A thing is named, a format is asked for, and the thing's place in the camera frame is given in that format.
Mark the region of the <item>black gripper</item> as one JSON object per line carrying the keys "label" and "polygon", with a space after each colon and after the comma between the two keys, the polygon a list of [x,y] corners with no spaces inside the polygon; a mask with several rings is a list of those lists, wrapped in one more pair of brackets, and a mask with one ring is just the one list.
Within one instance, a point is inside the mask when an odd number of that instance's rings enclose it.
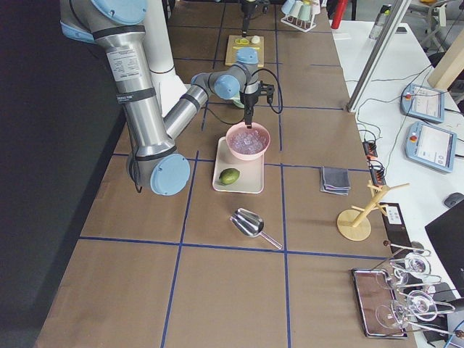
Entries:
{"label": "black gripper", "polygon": [[265,96],[268,104],[273,103],[274,85],[256,82],[239,92],[240,102],[244,105],[244,123],[248,129],[252,129],[254,106],[261,96]]}

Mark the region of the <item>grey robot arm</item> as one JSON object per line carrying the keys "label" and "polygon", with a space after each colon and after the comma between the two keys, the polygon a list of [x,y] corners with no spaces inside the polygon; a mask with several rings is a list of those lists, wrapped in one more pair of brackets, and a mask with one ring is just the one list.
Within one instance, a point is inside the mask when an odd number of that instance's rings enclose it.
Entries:
{"label": "grey robot arm", "polygon": [[239,97],[246,125],[258,99],[273,96],[274,87],[258,77],[251,48],[239,49],[227,70],[200,73],[184,85],[161,1],[62,1],[60,14],[66,37],[105,50],[132,141],[128,173],[138,189],[171,196],[185,187],[190,166],[175,140],[211,95]]}

